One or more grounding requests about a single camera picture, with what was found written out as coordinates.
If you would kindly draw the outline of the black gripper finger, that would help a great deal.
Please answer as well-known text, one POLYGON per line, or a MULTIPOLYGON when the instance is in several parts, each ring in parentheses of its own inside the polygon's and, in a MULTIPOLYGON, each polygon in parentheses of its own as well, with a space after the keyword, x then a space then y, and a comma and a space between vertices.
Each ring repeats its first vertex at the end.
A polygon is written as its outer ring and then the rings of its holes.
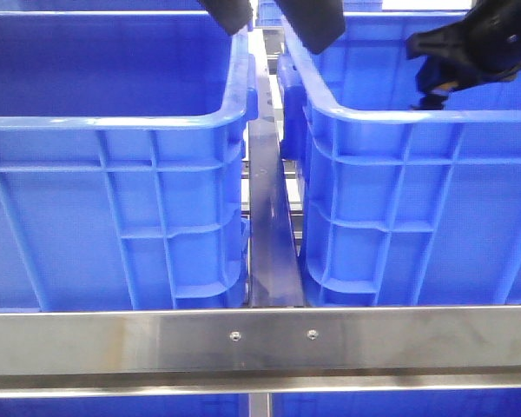
POLYGON ((303 46, 320 54, 346 31, 340 0, 276 0, 303 46))
POLYGON ((248 0, 199 0, 198 3, 229 36, 248 26, 253 16, 248 0))

